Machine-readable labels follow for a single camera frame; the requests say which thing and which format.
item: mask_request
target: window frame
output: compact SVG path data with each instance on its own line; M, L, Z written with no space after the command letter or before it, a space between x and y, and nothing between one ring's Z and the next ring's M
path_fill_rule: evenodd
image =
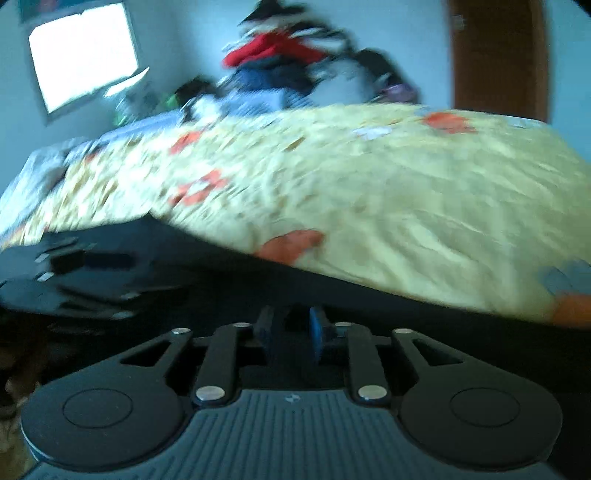
M62 105L61 107L57 108L56 110L49 112L49 110L47 109L47 105L45 103L45 99L43 98L43 92L41 91L39 79L37 78L37 71L35 70L35 63L33 61L33 51L31 49L31 42L29 41L29 38L33 33L33 30L35 30L37 27L43 24L52 22L54 20L59 20L60 18L81 14L82 12L85 12L86 10L91 10L93 8L106 7L107 5L117 4L121 4L125 12L125 18L127 19L127 25L129 27L129 35L131 37L131 42L134 46L135 57L138 61L138 68L129 76L121 77L120 79L114 80L113 82L110 82L107 85L103 85L102 87L97 88L91 93L87 93L85 95L82 95L81 97L74 98L71 101ZM76 5L75 7L63 8L59 9L56 12L39 15L24 24L24 35L25 41L27 43L26 51L28 57L28 64L31 72L31 80L34 86L35 96L37 97L37 101L39 103L42 113L44 113L45 125L49 125L54 120L64 115L67 115L68 113L72 113L78 110L87 103L90 103L92 100L95 100L96 98L104 95L104 93L113 85L117 85L118 83L124 82L130 79L131 77L134 77L138 73L143 72L146 69L143 62L141 48L138 39L134 33L133 21L131 17L132 15L129 11L127 0L93 0L89 2L84 2L81 5Z

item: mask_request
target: bedsheet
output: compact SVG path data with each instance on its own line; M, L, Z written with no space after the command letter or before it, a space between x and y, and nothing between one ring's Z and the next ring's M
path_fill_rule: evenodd
M72 165L11 244L148 212L250 253L313 229L323 242L297 268L537 321L553 305L544 269L591 260L589 166L545 124L396 104L195 128Z

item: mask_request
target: red cloth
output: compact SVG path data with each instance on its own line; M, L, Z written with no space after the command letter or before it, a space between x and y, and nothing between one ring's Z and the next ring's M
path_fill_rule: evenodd
M324 58L324 52L306 47L295 38L269 32L257 35L249 44L230 52L223 59L223 64L226 67L238 67L244 62L265 59L274 55L283 55L299 60L306 65Z

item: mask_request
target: white logo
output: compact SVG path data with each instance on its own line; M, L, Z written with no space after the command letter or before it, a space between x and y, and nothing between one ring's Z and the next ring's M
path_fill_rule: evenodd
M291 395L286 396L285 401L288 401L291 404L298 403L301 400L299 395L292 393Z

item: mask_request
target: dark blue cloth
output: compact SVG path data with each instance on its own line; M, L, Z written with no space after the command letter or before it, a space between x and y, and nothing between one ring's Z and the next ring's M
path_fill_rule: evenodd
M236 77L244 90L270 90L290 88L302 95L309 95L314 84L299 63L279 65L271 69L241 68Z

